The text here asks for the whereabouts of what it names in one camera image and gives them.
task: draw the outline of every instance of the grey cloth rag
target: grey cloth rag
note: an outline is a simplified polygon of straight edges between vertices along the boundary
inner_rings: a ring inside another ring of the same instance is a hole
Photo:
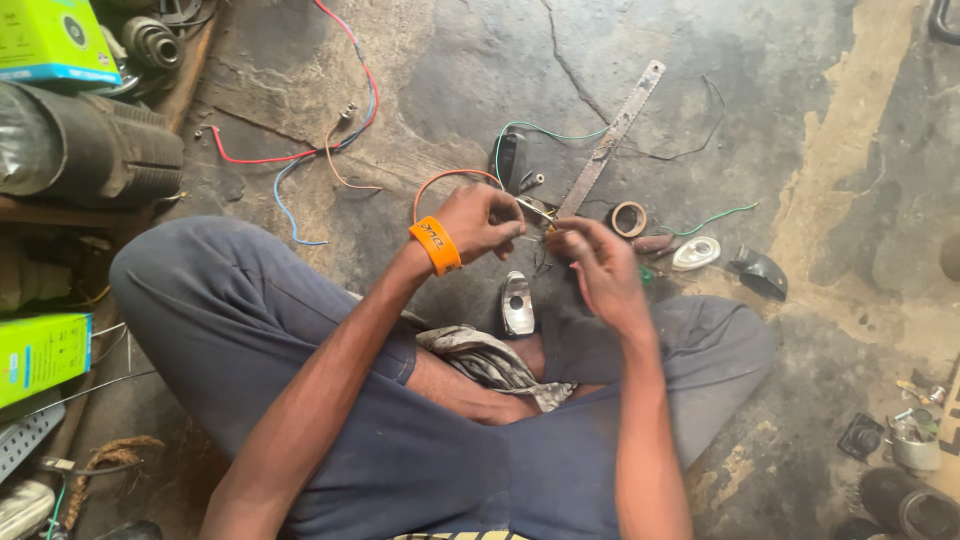
[[[543,412],[562,405],[576,382],[541,384],[513,349],[472,326],[458,325],[417,334],[417,343],[472,380],[503,394],[533,396]]]

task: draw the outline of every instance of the man's left hand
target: man's left hand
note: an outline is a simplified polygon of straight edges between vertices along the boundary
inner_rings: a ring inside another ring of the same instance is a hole
[[[457,187],[433,217],[450,235],[463,264],[488,251],[506,260],[514,250],[512,240],[527,231],[514,197],[487,184]]]

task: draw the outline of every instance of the lime green box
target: lime green box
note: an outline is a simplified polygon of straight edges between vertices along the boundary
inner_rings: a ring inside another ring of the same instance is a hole
[[[89,0],[0,0],[0,80],[53,79],[120,84]]]
[[[89,313],[0,320],[0,406],[90,371]]]

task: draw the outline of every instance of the orange wristband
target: orange wristband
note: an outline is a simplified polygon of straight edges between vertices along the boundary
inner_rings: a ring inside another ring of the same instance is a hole
[[[432,215],[424,217],[411,227],[410,237],[416,238],[430,256],[435,269],[434,275],[442,276],[463,266],[460,252],[453,245],[453,240]]]

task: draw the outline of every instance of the metal ruler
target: metal ruler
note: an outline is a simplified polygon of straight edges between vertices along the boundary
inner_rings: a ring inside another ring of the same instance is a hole
[[[590,161],[588,161],[587,166],[584,167],[584,172],[580,173],[580,176],[577,177],[577,182],[573,184],[570,192],[566,194],[564,203],[560,205],[560,209],[557,210],[557,217],[570,217],[576,213],[580,205],[583,204],[584,199],[587,198],[587,194],[596,183],[600,173],[602,173],[604,167],[607,166],[607,161],[610,160],[616,151],[616,148],[609,147],[620,144],[620,141],[627,136],[627,131],[630,130],[630,126],[633,125],[636,116],[640,113],[640,110],[643,109],[643,105],[650,97],[650,92],[654,91],[654,86],[660,81],[660,76],[663,75],[664,71],[666,71],[666,66],[658,61],[651,61],[650,64],[647,65],[647,68],[643,71],[643,76],[637,81],[634,91],[630,92],[630,96],[627,97],[627,103],[623,104],[623,109],[616,114],[616,118],[613,120],[610,128],[603,135],[603,138],[600,139],[599,148],[593,151],[593,155],[590,156]]]

